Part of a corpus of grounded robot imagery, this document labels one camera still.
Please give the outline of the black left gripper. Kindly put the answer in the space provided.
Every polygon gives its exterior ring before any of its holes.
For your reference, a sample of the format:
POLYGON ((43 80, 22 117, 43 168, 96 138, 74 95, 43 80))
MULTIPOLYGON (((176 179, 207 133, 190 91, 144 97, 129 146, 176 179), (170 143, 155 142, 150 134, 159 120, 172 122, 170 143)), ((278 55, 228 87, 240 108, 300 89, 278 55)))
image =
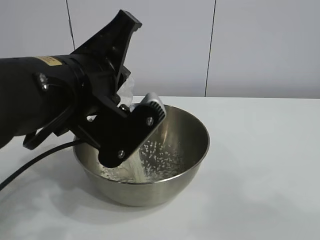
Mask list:
POLYGON ((116 91, 131 37, 142 23, 119 10, 105 27, 76 48, 73 55, 57 55, 55 101, 66 111, 55 135, 72 132, 98 148, 98 160, 107 168, 126 161, 166 118, 166 109, 154 92, 131 112, 118 108, 116 91))

